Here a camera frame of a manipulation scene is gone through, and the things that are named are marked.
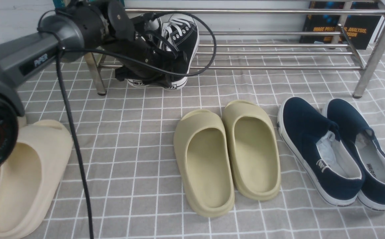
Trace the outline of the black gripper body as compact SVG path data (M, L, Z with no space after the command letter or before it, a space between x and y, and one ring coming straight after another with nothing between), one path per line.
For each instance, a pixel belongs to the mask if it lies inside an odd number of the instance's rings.
M141 15L132 18L134 32L131 39L121 34L103 44L105 51L116 53L117 59L123 66L115 70L116 79L119 81L127 79L138 79L144 83L186 83L187 74L178 74L170 71L173 64L177 62L179 53L171 46L171 51L161 50L154 47L144 31L144 23L154 20L155 15Z

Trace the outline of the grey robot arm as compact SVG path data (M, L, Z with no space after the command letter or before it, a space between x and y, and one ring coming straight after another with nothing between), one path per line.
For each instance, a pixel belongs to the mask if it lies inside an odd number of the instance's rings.
M86 53L113 56L122 63L119 81L132 86L183 86L199 42L196 22L172 13L148 12L130 18L118 0L73 0L42 15L37 32L0 44L0 166L16 144L18 118L25 108L16 90L53 61L73 62Z

